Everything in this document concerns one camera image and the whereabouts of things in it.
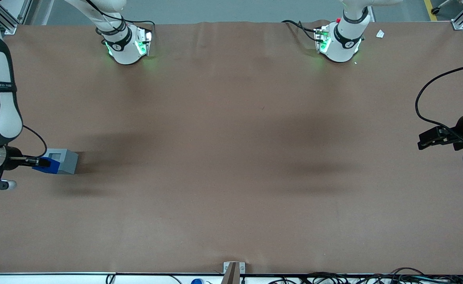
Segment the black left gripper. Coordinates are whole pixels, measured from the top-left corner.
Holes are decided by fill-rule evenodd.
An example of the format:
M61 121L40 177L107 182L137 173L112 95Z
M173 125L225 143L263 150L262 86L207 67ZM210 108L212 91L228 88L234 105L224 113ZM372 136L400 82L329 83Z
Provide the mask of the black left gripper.
M454 127L436 126L419 134L418 149L423 150L440 144L442 136L448 144L453 144L455 151L463 149L463 116L458 119Z

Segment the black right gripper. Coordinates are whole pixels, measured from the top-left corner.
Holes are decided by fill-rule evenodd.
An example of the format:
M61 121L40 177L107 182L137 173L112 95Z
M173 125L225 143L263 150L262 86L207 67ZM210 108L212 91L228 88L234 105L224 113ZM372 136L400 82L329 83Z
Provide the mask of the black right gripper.
M24 157L22 152L15 147L6 147L6 171L11 171L19 167L25 161L29 167L50 168L52 160L39 157Z

